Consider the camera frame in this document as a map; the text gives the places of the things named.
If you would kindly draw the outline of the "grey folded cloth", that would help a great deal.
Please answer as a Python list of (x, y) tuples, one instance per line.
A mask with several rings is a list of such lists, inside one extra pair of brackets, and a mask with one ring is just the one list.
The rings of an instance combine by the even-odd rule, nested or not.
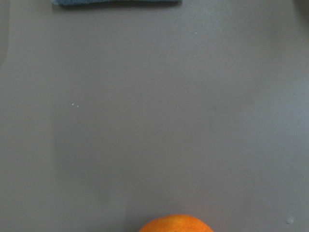
[(51, 0), (52, 4), (59, 6), (78, 6), (97, 3), (112, 3), (112, 2), (146, 2), (146, 3), (180, 3), (181, 0)]

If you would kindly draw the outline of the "orange fruit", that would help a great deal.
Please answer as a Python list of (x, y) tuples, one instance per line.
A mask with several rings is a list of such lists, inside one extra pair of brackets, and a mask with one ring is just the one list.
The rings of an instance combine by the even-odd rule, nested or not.
[(170, 215), (147, 222), (140, 232), (213, 232), (202, 220), (189, 215)]

